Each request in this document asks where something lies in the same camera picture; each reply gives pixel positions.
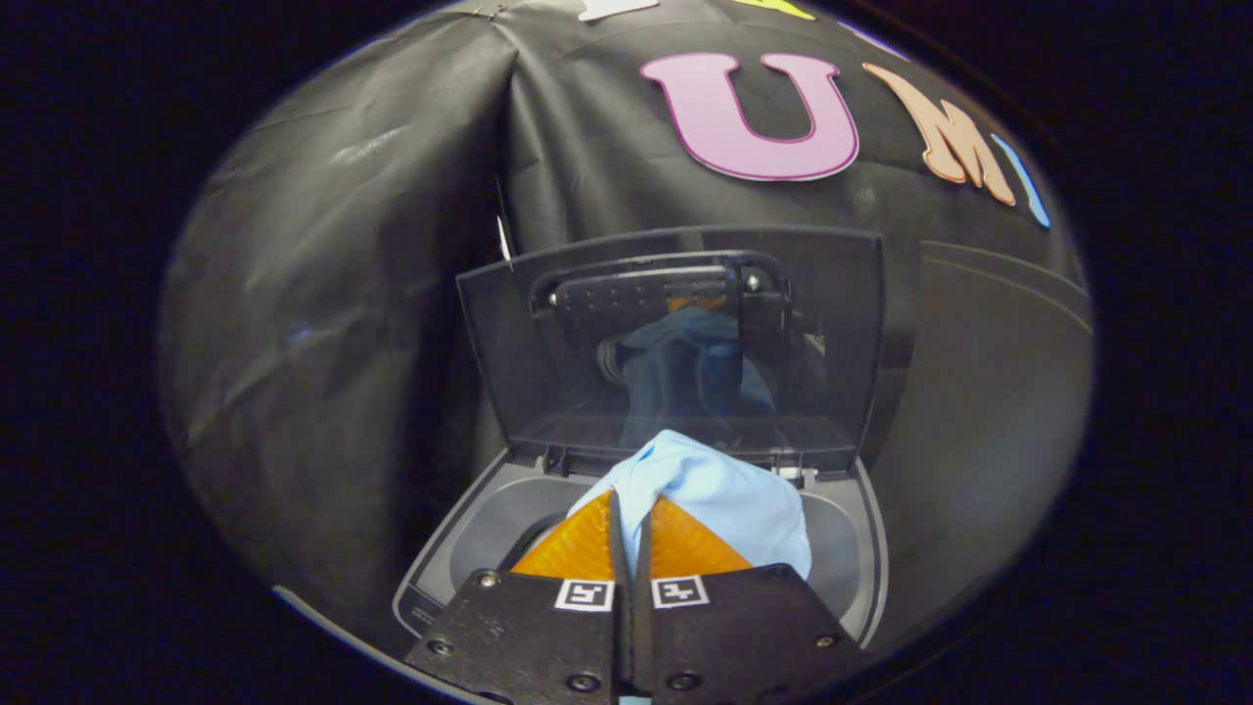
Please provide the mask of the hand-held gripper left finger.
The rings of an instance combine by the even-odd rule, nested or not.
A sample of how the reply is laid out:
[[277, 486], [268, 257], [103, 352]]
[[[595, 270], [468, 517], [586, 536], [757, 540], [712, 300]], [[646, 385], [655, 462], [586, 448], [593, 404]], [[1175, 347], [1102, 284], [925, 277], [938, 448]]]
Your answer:
[[467, 701], [616, 704], [632, 675], [630, 597], [608, 490], [510, 569], [471, 572], [403, 664]]

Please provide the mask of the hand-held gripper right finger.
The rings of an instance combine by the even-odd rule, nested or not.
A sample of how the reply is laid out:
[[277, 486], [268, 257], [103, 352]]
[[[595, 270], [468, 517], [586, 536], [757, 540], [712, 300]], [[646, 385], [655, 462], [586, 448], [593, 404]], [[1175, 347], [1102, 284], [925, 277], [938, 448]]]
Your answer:
[[791, 565], [752, 565], [670, 498], [643, 528], [637, 687], [654, 704], [802, 704], [865, 670]]

